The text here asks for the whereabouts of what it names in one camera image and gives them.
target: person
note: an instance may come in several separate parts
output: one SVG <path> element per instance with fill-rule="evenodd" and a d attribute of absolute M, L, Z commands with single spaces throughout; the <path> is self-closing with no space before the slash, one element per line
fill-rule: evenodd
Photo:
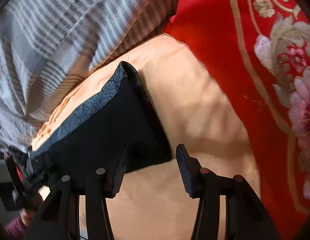
<path fill-rule="evenodd" d="M 39 193 L 35 194 L 32 199 L 32 203 L 39 208 L 43 203 L 43 199 Z M 5 231 L 12 240 L 22 240 L 27 228 L 31 225 L 32 219 L 36 216 L 36 212 L 33 210 L 26 210 L 22 208 L 20 215 L 9 222 L 5 227 Z"/>

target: beige flower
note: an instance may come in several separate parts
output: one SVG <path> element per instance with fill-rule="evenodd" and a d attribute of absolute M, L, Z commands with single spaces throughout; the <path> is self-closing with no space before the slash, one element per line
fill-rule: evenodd
<path fill-rule="evenodd" d="M 274 5 L 270 0 L 255 0 L 253 5 L 258 14 L 264 18 L 272 17 L 275 14 Z"/>

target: striped fabric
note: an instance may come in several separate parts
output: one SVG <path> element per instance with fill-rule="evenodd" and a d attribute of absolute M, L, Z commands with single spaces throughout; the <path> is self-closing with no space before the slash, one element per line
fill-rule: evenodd
<path fill-rule="evenodd" d="M 0 141 L 27 151 L 63 97 L 157 34 L 178 0 L 11 0 L 0 15 Z"/>

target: beige fabric surface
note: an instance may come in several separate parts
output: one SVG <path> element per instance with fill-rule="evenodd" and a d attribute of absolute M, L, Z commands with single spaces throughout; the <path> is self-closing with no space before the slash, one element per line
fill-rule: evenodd
<path fill-rule="evenodd" d="M 243 175 L 260 196 L 259 173 L 247 132 L 228 98 L 189 49 L 165 35 L 94 72 L 55 110 L 54 121 L 46 124 L 41 138 L 49 137 L 75 107 L 97 93 L 121 60 L 138 70 L 174 153 L 183 143 L 203 167 L 221 176 Z M 198 200 L 185 192 L 173 159 L 125 174 L 120 192 L 107 204 L 116 240 L 187 240 Z M 224 205 L 221 202 L 219 239 L 224 236 Z M 85 230 L 85 197 L 80 199 L 80 226 Z"/>

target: purple sleeve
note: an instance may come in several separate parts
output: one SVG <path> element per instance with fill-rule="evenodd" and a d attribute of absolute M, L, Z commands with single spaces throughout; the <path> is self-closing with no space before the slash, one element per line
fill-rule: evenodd
<path fill-rule="evenodd" d="M 21 217 L 16 217 L 10 223 L 5 226 L 5 230 L 9 236 L 14 240 L 22 240 L 24 232 L 26 230 L 26 225 L 22 222 Z"/>

